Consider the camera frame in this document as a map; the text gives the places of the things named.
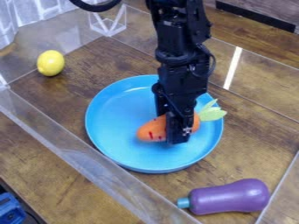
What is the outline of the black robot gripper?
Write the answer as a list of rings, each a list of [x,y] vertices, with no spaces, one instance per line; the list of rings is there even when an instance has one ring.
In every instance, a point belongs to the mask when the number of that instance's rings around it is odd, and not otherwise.
[[[194,102],[207,92],[215,69],[214,55],[205,46],[211,38],[211,22],[202,0],[146,0],[158,36],[155,58],[162,63],[159,83],[153,85],[155,111],[169,112],[169,101]]]

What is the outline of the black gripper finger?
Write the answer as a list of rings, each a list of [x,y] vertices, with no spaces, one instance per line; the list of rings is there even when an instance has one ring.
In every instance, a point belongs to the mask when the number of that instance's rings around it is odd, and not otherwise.
[[[166,142],[169,144],[183,144],[190,141],[194,126],[194,108],[197,101],[175,104],[167,101],[166,112]]]

